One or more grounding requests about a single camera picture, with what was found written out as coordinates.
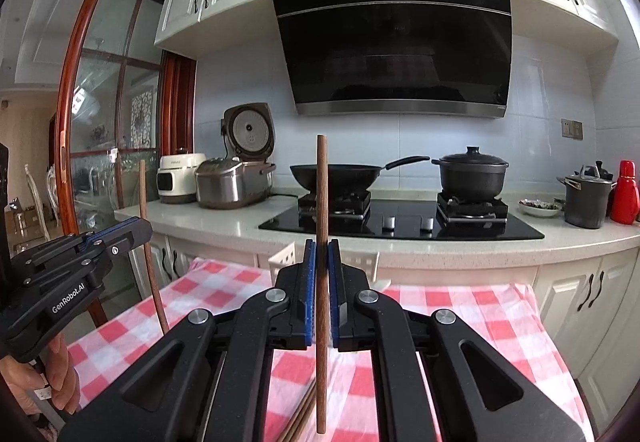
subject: range hood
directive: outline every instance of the range hood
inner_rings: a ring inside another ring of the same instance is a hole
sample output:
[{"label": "range hood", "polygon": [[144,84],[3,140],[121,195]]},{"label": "range hood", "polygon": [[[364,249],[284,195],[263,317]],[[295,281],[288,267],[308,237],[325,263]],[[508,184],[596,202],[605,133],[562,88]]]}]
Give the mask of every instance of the range hood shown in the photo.
[{"label": "range hood", "polygon": [[503,117],[510,0],[273,0],[296,108]]}]

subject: stove knob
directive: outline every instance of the stove knob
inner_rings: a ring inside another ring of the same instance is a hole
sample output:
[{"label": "stove knob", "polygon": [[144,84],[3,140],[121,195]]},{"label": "stove knob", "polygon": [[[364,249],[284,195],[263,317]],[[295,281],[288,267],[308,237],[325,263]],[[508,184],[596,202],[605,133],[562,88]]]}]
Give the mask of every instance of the stove knob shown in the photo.
[{"label": "stove knob", "polygon": [[383,231],[392,231],[396,228],[396,217],[395,216],[385,216],[382,219],[382,230]]},{"label": "stove knob", "polygon": [[420,223],[421,231],[432,231],[433,230],[433,218],[423,218]]}]

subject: white countertop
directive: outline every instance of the white countertop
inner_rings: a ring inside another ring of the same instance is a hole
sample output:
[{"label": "white countertop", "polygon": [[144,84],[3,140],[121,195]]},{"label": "white countertop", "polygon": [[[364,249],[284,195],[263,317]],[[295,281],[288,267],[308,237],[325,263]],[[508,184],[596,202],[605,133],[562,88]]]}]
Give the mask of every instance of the white countertop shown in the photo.
[{"label": "white countertop", "polygon": [[[596,257],[640,246],[640,225],[620,225],[607,219],[595,231],[580,229],[559,218],[511,212],[538,229],[544,239],[514,241],[415,241],[339,237],[340,247],[352,252],[379,252],[380,266],[421,269],[482,269],[547,265]],[[148,204],[148,220],[155,232],[246,252],[273,255],[293,241],[304,244],[306,234],[263,231],[258,225],[296,205],[291,197],[276,196],[231,211],[201,209],[197,203]],[[139,216],[137,206],[115,212],[116,219]]]}]

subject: white rice cooker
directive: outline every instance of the white rice cooker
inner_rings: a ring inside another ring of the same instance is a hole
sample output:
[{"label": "white rice cooker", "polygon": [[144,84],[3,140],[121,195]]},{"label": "white rice cooker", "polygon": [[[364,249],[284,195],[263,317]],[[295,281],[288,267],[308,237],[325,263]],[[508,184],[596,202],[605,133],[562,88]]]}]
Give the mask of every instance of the white rice cooker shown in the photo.
[{"label": "white rice cooker", "polygon": [[202,153],[181,153],[161,157],[160,168],[156,174],[161,202],[195,202],[195,172],[206,159],[207,157]]}]

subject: chopstick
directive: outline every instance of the chopstick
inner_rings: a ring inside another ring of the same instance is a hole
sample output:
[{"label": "chopstick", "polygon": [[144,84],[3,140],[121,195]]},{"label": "chopstick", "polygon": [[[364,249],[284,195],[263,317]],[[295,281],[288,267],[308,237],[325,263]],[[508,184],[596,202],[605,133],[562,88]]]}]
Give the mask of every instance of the chopstick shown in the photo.
[{"label": "chopstick", "polygon": [[[144,160],[140,160],[140,174],[138,175],[138,186],[140,187],[140,218],[146,219],[146,164]],[[160,289],[158,288],[158,280],[154,272],[154,263],[151,258],[151,246],[149,243],[143,245],[145,251],[146,273],[149,276],[149,286],[151,287],[151,295],[154,297],[154,305],[156,307],[156,315],[160,321],[162,335],[169,331],[169,323],[164,314],[164,306],[162,306],[162,298],[160,297]]]},{"label": "chopstick", "polygon": [[298,404],[296,411],[294,411],[292,417],[287,422],[287,425],[282,430],[282,433],[278,437],[276,442],[296,442],[302,430],[304,429],[306,422],[311,416],[311,412],[316,405],[316,379],[311,381],[311,384],[307,388],[305,395]]},{"label": "chopstick", "polygon": [[329,349],[329,187],[326,136],[318,135],[316,187],[316,432],[326,433],[326,377]]}]

